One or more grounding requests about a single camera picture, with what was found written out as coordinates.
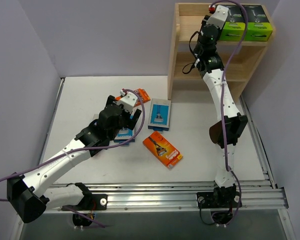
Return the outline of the black green GilletteLabs box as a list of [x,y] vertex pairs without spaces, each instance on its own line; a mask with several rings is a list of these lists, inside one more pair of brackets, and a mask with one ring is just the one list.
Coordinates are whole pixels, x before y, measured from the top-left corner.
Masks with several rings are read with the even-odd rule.
[[260,4],[244,4],[247,13],[247,32],[244,40],[246,42],[267,42],[273,27]]
[[228,8],[228,16],[221,31],[219,40],[226,42],[239,42],[245,30],[245,20],[242,10],[237,5],[224,4]]

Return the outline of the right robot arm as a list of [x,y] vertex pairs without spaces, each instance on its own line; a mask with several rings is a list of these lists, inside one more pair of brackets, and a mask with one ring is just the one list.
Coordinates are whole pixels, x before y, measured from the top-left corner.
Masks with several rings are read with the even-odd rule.
[[217,53],[217,42],[226,23],[225,11],[206,15],[198,32],[193,50],[194,67],[207,85],[217,113],[217,122],[210,127],[209,136],[218,148],[213,203],[224,206],[231,200],[238,201],[236,177],[234,176],[234,153],[238,139],[248,119],[237,108],[225,78],[225,67]]

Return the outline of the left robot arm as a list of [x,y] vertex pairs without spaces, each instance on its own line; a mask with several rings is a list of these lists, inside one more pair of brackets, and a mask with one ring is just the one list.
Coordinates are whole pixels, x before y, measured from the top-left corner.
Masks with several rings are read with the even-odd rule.
[[133,130],[143,109],[134,110],[142,100],[135,91],[124,89],[120,99],[110,95],[104,109],[87,127],[82,129],[60,152],[37,168],[15,173],[7,179],[7,200],[24,223],[38,219],[46,210],[104,210],[106,197],[95,197],[81,182],[52,189],[51,185],[80,163],[102,150],[111,148],[110,142],[123,128]]

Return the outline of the Harry's razor box left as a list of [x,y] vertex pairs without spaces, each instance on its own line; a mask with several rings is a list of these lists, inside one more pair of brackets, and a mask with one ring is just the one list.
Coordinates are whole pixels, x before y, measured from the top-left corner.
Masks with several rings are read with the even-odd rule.
[[98,119],[99,119],[99,114],[98,113],[94,114],[92,118],[92,124],[96,126],[98,124]]

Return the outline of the harry's razor box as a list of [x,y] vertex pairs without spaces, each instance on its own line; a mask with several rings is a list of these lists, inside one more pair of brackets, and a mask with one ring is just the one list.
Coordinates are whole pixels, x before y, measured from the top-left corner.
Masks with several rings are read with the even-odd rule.
[[148,129],[154,131],[168,131],[170,128],[171,101],[153,98],[151,100]]
[[96,126],[98,124],[98,119],[99,119],[99,114],[98,113],[94,114],[92,118],[92,124]]
[[122,128],[117,136],[115,137],[115,139],[113,140],[114,143],[123,143],[125,141],[127,141],[128,139],[130,139],[133,135],[135,134],[135,129],[131,130],[129,128]]

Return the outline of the orange styler box back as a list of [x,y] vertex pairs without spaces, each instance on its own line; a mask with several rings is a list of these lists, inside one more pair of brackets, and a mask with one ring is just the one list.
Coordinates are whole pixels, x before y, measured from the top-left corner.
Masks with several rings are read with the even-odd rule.
[[[143,103],[147,103],[151,100],[148,93],[143,88],[135,89],[134,92],[137,93],[140,96]],[[117,97],[115,97],[115,100],[118,101],[121,98],[122,98],[122,96],[117,96]],[[135,106],[139,106],[140,104],[141,104],[141,102],[139,100],[137,100]]]

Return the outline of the Harry's razor box middle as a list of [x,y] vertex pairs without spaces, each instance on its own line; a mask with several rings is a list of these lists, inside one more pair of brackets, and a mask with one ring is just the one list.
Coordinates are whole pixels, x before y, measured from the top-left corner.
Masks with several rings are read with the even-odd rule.
[[130,139],[133,135],[135,134],[135,129],[131,130],[129,128],[122,128],[117,136],[115,137],[115,139],[113,140],[114,143],[123,143],[125,141],[127,141],[128,139]]

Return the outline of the Harry's razor box right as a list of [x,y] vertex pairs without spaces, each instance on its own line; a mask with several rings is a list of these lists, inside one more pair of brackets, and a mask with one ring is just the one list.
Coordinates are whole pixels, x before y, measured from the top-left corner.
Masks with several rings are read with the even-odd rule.
[[170,128],[171,101],[153,98],[151,100],[148,129],[154,131],[168,131]]

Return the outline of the orange Gillette Fusion5 box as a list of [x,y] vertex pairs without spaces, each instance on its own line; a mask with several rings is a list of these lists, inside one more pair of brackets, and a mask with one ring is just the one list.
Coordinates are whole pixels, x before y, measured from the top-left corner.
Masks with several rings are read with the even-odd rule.
[[154,131],[142,143],[168,169],[183,159],[181,152],[158,131]]

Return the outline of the aluminium rail base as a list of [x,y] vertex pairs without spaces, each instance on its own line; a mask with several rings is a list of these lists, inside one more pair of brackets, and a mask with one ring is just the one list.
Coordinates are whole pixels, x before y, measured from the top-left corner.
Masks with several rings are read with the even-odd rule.
[[243,181],[241,188],[218,190],[212,182],[54,184],[38,197],[48,210],[160,212],[286,209],[284,189],[269,180]]

